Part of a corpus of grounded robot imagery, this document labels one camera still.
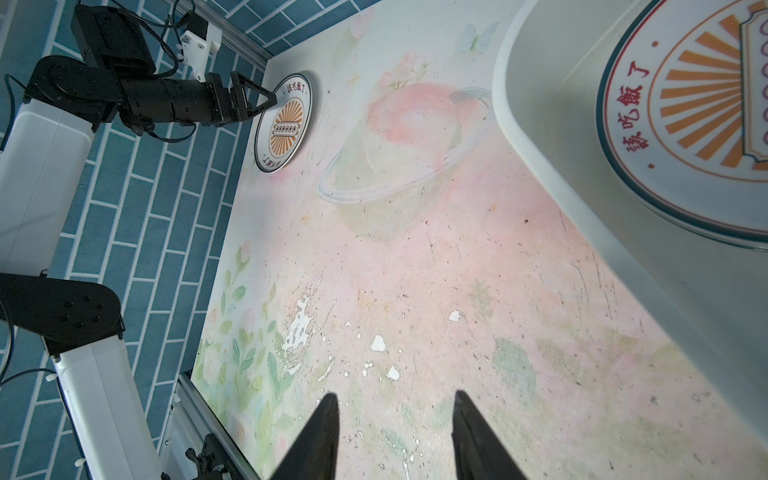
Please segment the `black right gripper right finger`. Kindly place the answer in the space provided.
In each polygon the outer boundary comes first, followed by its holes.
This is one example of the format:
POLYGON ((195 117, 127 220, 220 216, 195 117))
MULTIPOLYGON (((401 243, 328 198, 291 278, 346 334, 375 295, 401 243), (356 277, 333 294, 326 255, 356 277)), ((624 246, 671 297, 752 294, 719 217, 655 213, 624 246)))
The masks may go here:
POLYGON ((458 480, 526 480, 469 395, 454 397, 452 440, 458 480))

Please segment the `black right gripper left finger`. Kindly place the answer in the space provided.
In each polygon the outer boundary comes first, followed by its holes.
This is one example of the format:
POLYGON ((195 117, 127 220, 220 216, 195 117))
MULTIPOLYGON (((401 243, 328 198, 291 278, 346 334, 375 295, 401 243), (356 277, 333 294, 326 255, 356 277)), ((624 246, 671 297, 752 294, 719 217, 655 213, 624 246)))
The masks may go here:
POLYGON ((339 446, 339 406, 326 394, 271 476, 271 480, 333 480, 339 446))

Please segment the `orange sunburst plate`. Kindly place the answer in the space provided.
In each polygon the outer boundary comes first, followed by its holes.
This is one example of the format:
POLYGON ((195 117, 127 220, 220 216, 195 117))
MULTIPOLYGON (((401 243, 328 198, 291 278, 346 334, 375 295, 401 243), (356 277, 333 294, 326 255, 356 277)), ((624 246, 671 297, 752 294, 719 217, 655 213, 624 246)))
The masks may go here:
POLYGON ((641 1, 622 20, 596 121, 617 176, 695 234, 767 247, 767 5, 641 1))
POLYGON ((309 78, 295 73, 273 91, 276 103, 259 118, 254 136, 254 163, 265 174, 288 164, 299 150, 312 117, 313 91, 309 78))

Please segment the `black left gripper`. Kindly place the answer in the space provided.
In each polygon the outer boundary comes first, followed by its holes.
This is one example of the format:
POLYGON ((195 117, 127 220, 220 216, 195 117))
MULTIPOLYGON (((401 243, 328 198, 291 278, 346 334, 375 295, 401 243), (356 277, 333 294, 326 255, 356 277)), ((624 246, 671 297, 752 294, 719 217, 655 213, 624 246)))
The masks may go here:
POLYGON ((222 126, 250 120, 277 105, 273 91, 235 71, 230 91, 218 74, 206 81, 164 79, 123 80, 119 115, 132 129, 157 123, 199 123, 222 126))

